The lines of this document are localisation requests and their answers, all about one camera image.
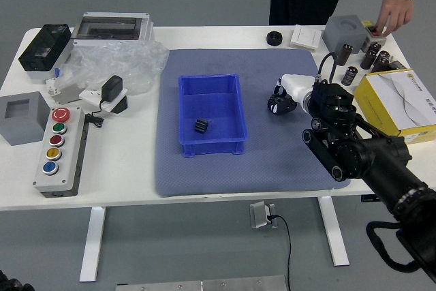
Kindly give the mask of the person's left hand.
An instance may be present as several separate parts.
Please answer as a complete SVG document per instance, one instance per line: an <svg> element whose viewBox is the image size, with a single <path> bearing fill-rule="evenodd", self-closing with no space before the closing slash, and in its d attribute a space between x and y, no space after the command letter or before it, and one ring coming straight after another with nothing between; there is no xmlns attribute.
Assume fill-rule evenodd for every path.
<svg viewBox="0 0 436 291"><path fill-rule="evenodd" d="M387 37L412 20L414 0L382 0L376 23L378 35Z"/></svg>

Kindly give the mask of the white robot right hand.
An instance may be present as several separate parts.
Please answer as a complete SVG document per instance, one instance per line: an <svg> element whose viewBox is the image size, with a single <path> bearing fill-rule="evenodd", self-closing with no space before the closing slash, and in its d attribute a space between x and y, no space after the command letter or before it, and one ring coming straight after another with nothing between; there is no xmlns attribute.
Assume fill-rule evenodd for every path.
<svg viewBox="0 0 436 291"><path fill-rule="evenodd" d="M275 115L282 115L300 105L308 113L314 82L313 76L284 74L268 99L268 109Z"/></svg>

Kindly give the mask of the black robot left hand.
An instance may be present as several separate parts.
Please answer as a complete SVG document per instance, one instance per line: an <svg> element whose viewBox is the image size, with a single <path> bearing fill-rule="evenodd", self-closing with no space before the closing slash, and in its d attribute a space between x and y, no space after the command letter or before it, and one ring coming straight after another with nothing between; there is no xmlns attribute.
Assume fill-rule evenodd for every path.
<svg viewBox="0 0 436 291"><path fill-rule="evenodd" d="M3 271L0 271L1 291L35 291L31 284L22 284L17 279L9 279Z"/></svg>

